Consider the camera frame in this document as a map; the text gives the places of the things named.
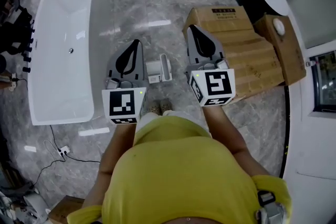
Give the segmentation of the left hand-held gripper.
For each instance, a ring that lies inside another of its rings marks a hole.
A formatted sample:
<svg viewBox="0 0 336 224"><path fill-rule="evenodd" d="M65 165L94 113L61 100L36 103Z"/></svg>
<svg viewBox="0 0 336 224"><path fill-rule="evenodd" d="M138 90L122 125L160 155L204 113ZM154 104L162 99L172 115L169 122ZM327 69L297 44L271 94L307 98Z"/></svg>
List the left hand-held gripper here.
<svg viewBox="0 0 336 224"><path fill-rule="evenodd" d="M143 46L139 39L121 46L108 62L109 79L107 88L102 90L104 113L113 124L136 124L146 100L145 83L137 85L118 79L144 78Z"/></svg>

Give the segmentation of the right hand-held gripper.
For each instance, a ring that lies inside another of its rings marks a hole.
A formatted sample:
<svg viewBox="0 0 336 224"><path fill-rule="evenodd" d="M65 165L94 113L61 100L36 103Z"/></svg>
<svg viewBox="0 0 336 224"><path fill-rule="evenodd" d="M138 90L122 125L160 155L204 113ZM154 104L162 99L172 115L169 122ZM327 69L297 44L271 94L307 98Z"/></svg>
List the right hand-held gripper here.
<svg viewBox="0 0 336 224"><path fill-rule="evenodd" d="M190 65L185 74L199 105L228 104L236 96L236 85L234 69L223 60L222 43L202 27L189 25L187 50Z"/></svg>

